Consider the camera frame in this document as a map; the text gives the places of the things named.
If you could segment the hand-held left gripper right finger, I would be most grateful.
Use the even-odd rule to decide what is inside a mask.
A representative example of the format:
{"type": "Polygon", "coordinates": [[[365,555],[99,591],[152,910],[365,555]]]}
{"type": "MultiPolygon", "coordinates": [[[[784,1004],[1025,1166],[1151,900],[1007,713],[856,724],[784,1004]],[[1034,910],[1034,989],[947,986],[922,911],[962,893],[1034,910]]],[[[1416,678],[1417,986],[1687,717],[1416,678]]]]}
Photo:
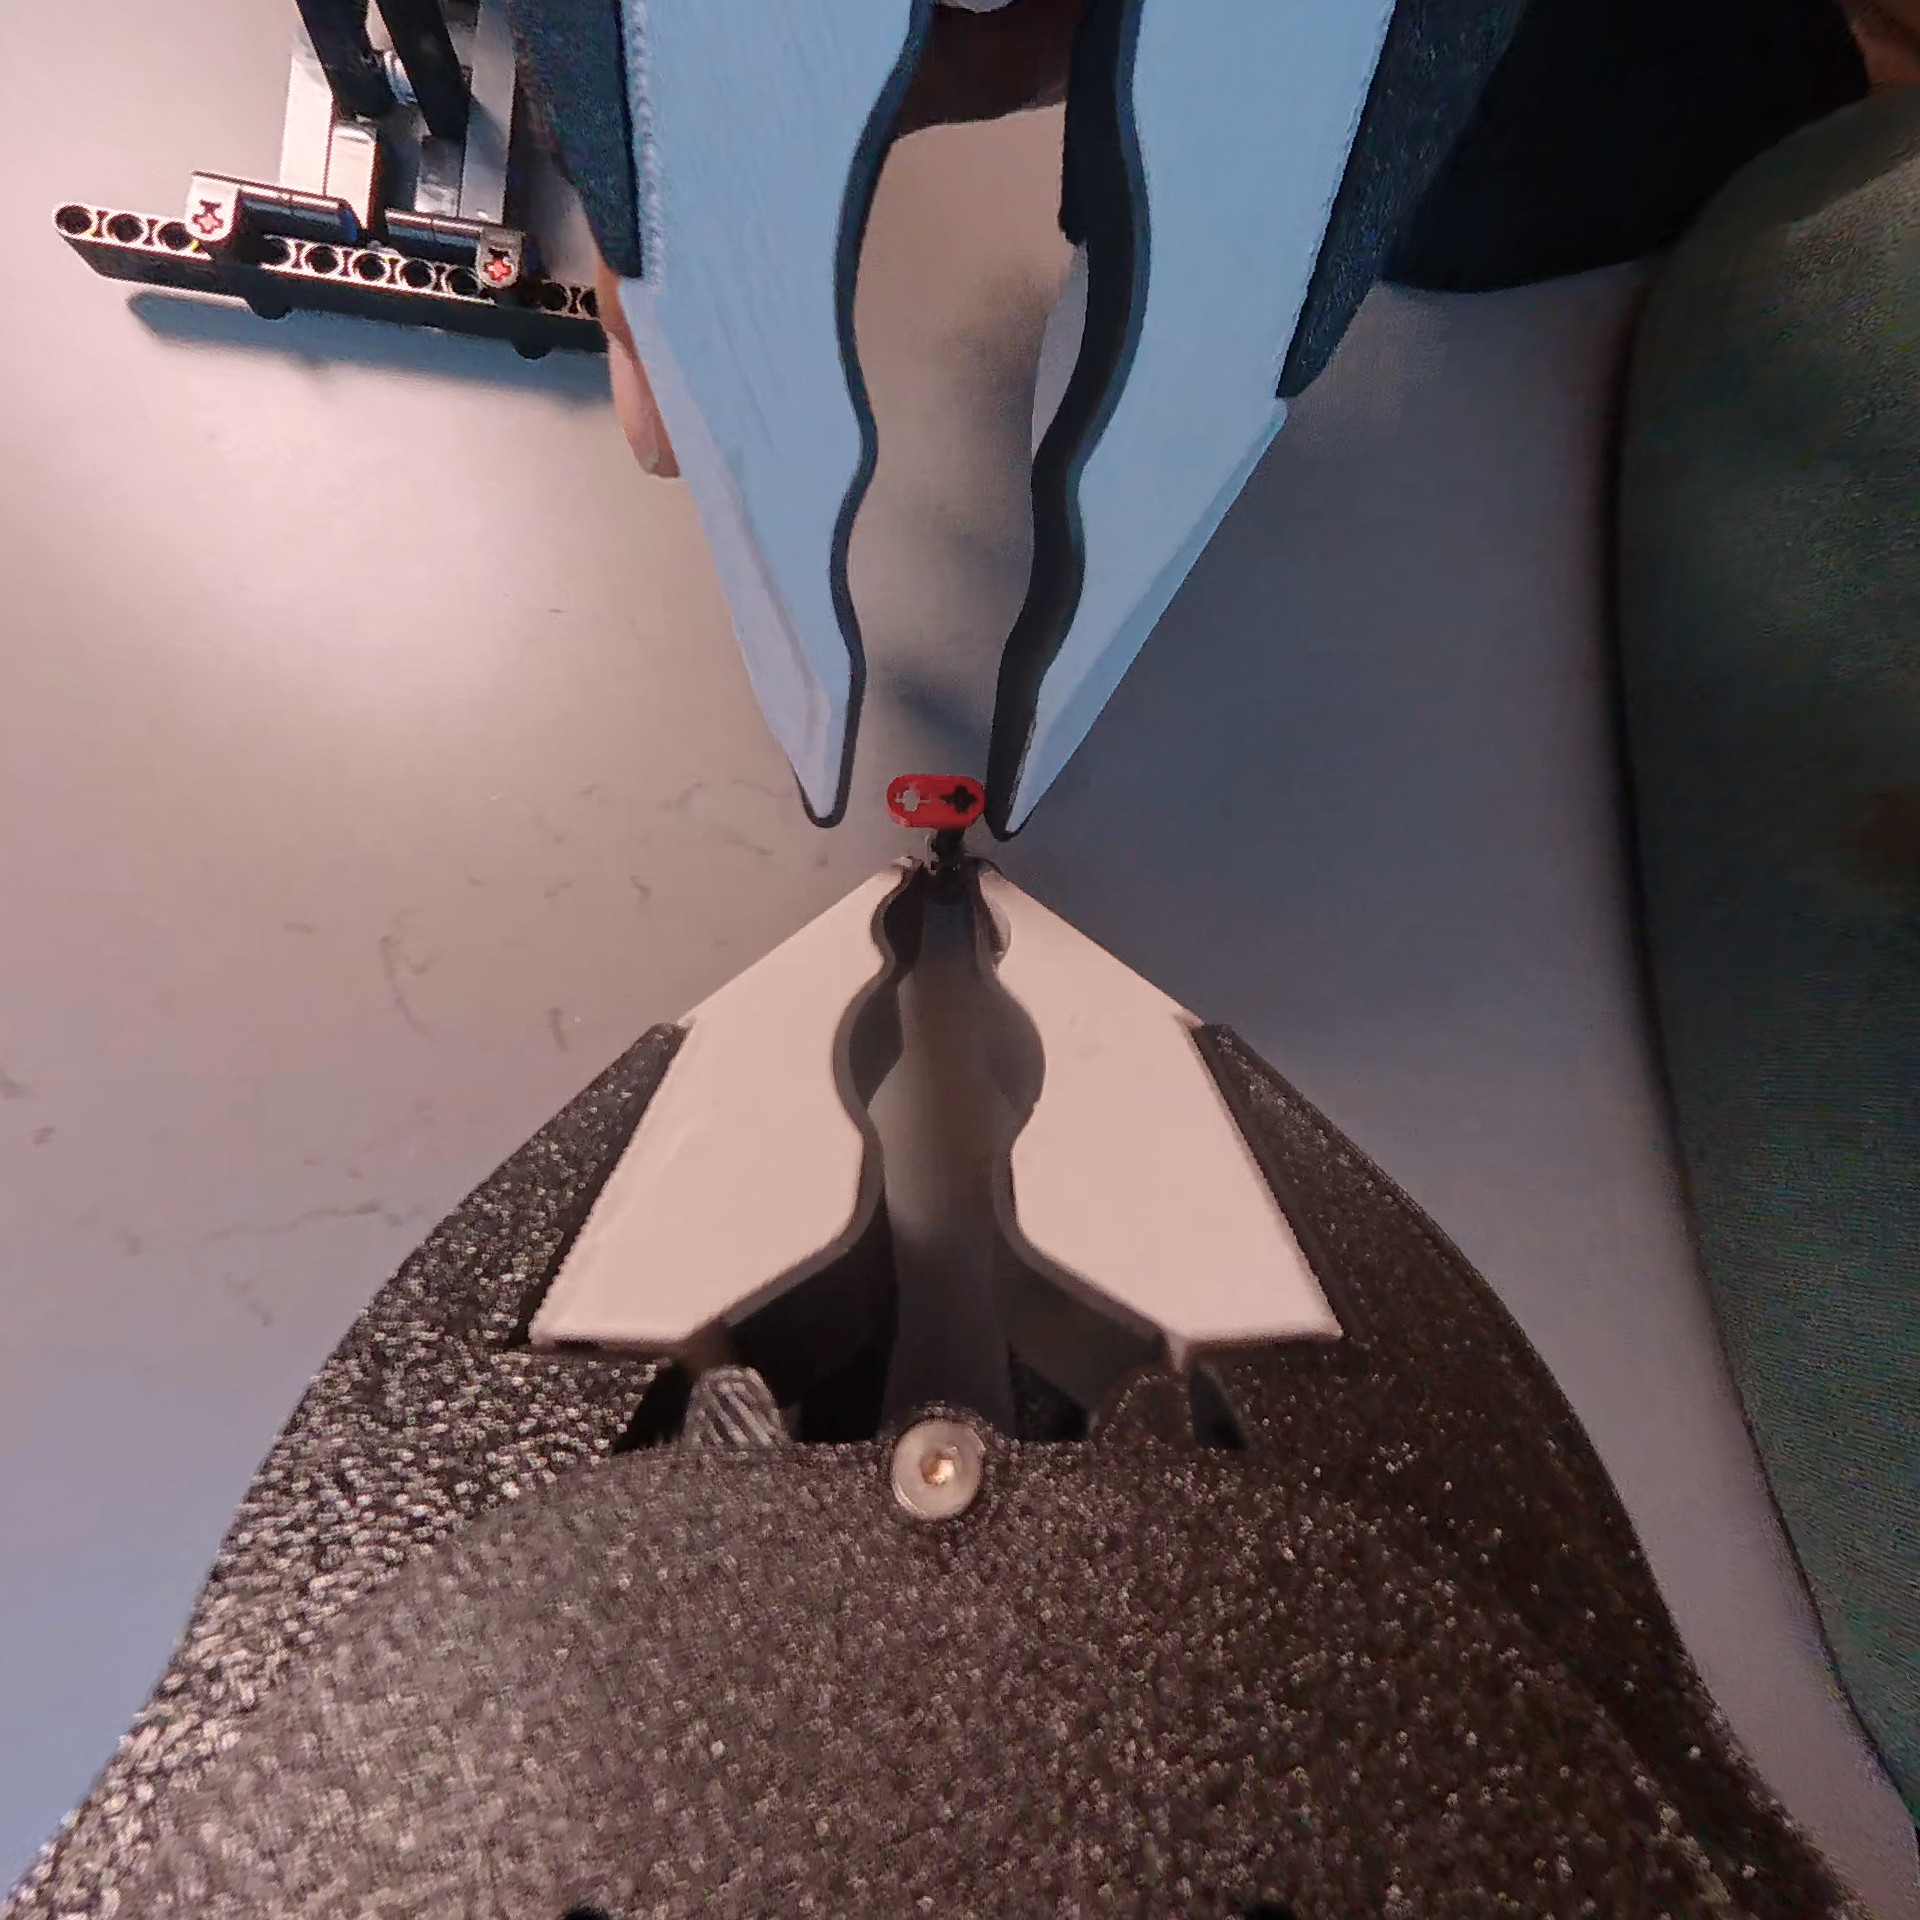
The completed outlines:
{"type": "Polygon", "coordinates": [[[1172,1361],[1339,1340],[1197,1017],[985,861],[976,891],[1007,1022],[1009,1201],[1040,1273],[1172,1361]]]}

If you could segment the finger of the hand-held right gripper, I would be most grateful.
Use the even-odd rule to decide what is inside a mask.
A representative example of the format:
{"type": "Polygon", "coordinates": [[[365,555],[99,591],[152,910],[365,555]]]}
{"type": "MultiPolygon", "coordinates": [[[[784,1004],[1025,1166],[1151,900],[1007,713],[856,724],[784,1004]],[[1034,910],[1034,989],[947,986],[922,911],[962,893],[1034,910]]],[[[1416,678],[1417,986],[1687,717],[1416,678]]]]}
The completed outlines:
{"type": "Polygon", "coordinates": [[[1092,5],[1065,198],[1088,253],[1034,461],[988,822],[1021,829],[1281,427],[1283,358],[1392,18],[1379,2],[1092,5]]]}
{"type": "Polygon", "coordinates": [[[852,298],[933,5],[626,2],[642,274],[619,286],[738,649],[817,826],[867,668],[848,540],[876,427],[852,298]]]}

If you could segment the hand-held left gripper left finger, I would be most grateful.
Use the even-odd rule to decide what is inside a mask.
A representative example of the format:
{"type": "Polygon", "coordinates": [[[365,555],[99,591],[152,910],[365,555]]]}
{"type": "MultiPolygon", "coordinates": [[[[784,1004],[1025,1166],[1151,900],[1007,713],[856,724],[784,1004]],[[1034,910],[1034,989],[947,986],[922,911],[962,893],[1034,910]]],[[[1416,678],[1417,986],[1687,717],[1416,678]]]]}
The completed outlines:
{"type": "Polygon", "coordinates": [[[881,1196],[873,1097],[904,1052],[895,861],[700,1001],[530,1340],[680,1353],[843,1255],[881,1196]]]}

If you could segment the brick vehicle model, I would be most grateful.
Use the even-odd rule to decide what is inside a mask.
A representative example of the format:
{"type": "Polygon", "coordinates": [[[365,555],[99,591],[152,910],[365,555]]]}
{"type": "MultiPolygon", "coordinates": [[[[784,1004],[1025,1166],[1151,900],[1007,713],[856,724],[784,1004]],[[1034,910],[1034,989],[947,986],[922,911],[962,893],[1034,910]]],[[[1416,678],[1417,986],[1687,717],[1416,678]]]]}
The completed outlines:
{"type": "Polygon", "coordinates": [[[559,278],[529,226],[533,111],[501,2],[300,2],[279,173],[199,172],[178,213],[95,198],[56,211],[97,274],[602,353],[588,282],[559,278]]]}

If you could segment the grey desk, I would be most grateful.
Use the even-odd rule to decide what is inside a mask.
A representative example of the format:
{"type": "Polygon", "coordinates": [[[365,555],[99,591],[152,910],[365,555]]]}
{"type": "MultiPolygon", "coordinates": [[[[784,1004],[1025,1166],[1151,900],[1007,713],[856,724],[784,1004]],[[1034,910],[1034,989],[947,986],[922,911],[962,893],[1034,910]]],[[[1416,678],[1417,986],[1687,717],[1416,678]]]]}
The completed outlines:
{"type": "MultiPolygon", "coordinates": [[[[1057,111],[895,151],[856,802],[812,829],[596,356],[97,278],[66,202],[275,172],[287,5],[5,5],[5,1885],[368,1297],[596,1077],[905,847],[1027,577],[1057,111]]],[[[1557,1371],[1696,1665],[1883,1916],[1913,1836],[1725,1380],[1627,940],[1599,527],[1644,274],[1381,287],[1036,822],[1557,1371]]]]}

